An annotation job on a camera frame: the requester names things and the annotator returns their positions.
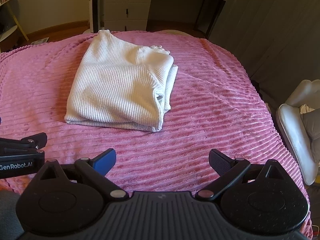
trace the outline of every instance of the bed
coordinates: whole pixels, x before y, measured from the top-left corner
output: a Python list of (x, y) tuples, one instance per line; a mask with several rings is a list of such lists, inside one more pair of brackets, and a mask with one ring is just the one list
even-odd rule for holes
[[(0, 135), (23, 138), (46, 132), (46, 158), (60, 163), (114, 148), (117, 162), (107, 177), (129, 192), (196, 192), (218, 177), (208, 163), (212, 148), (252, 163), (273, 158), (308, 199), (297, 163), (231, 53), (191, 36), (140, 31), (114, 35), (138, 45), (162, 45), (179, 66), (172, 109), (160, 132), (65, 123), (71, 85), (94, 36), (83, 34), (0, 54)], [(31, 177), (0, 180), (0, 189), (21, 193)], [(310, 214), (301, 231), (311, 238)]]

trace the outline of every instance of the white tower fan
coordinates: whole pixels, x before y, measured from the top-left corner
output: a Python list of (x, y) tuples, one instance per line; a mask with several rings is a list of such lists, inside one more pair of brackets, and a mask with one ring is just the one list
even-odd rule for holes
[(90, 29), (84, 33), (97, 33), (100, 26), (100, 0), (89, 0), (89, 21)]

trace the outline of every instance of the folded white sweater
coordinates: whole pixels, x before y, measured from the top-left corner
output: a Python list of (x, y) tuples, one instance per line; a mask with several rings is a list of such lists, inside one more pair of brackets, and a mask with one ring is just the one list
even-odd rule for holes
[(178, 70), (169, 53), (100, 31), (77, 70), (65, 121), (160, 131)]

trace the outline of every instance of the white chair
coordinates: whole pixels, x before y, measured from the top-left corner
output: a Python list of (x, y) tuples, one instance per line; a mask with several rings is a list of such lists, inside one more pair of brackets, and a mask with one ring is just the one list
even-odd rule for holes
[(300, 106), (307, 104), (313, 109), (320, 108), (320, 80), (303, 80), (279, 106), (276, 121), (287, 148), (300, 166), (305, 184), (311, 185), (318, 174), (319, 160), (311, 153), (310, 139), (300, 117)]

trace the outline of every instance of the metal screw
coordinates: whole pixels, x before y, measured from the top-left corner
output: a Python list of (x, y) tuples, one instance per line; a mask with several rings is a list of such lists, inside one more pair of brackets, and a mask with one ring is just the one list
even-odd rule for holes
[(116, 189), (110, 192), (110, 196), (114, 198), (122, 198), (126, 195), (127, 193), (122, 190), (122, 189)]
[(198, 192), (198, 196), (203, 198), (213, 197), (214, 193), (211, 190), (203, 189)]

